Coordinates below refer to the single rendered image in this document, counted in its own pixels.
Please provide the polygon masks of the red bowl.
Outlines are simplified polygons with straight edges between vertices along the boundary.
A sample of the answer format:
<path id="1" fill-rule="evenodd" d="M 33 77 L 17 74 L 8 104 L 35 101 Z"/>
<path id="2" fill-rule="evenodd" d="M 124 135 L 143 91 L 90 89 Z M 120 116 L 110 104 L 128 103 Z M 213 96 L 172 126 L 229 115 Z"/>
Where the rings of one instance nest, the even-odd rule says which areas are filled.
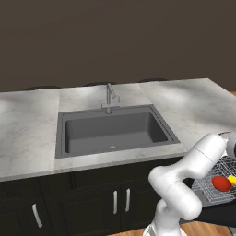
<path id="1" fill-rule="evenodd" d="M 214 176 L 212 178 L 212 184 L 220 192 L 228 192 L 232 188 L 231 182 L 221 175 Z"/>

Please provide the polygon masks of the grey metal tap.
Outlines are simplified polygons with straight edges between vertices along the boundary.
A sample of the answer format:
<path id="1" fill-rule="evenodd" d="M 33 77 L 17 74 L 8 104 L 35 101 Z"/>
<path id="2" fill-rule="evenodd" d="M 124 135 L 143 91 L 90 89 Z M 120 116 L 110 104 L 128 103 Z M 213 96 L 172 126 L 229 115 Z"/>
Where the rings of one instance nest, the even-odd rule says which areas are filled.
<path id="1" fill-rule="evenodd" d="M 106 102 L 102 103 L 101 108 L 106 110 L 107 114 L 112 113 L 112 108 L 117 108 L 120 106 L 120 97 L 117 96 L 114 92 L 114 89 L 110 83 L 107 84 L 107 95 Z"/>

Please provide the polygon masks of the black dishwasher door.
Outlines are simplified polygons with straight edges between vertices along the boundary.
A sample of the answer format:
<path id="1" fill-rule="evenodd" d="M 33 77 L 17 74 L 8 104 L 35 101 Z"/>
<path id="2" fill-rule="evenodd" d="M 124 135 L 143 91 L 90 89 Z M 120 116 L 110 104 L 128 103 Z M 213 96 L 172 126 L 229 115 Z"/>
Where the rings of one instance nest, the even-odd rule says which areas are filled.
<path id="1" fill-rule="evenodd" d="M 236 198 L 218 190 L 210 198 L 201 189 L 193 188 L 193 191 L 202 201 L 202 212 L 195 221 L 236 228 Z"/>

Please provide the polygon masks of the dark grey sink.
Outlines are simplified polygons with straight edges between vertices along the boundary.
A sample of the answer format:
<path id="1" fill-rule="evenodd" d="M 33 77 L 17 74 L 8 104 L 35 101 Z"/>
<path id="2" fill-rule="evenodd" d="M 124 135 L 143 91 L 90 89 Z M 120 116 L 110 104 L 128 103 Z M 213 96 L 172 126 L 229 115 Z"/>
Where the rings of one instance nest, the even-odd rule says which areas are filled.
<path id="1" fill-rule="evenodd" d="M 60 112 L 55 156 L 58 159 L 135 148 L 177 144 L 154 105 Z"/>

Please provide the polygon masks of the black cupboard door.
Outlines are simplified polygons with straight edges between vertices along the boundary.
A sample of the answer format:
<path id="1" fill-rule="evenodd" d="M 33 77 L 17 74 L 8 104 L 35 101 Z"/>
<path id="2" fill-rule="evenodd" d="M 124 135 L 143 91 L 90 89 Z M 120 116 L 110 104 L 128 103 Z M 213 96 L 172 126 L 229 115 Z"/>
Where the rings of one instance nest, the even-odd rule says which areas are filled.
<path id="1" fill-rule="evenodd" d="M 37 204 L 42 228 L 39 228 L 32 212 Z M 0 205 L 0 236 L 54 236 L 52 225 L 41 198 Z"/>
<path id="2" fill-rule="evenodd" d="M 126 189 L 130 188 L 130 208 L 125 212 Z M 148 226 L 154 218 L 159 195 L 147 181 L 135 181 L 121 185 L 121 231 L 137 230 Z"/>
<path id="3" fill-rule="evenodd" d="M 113 191 L 117 188 L 92 190 L 67 196 L 60 204 L 69 236 L 110 234 L 120 228 L 119 211 L 113 214 Z"/>

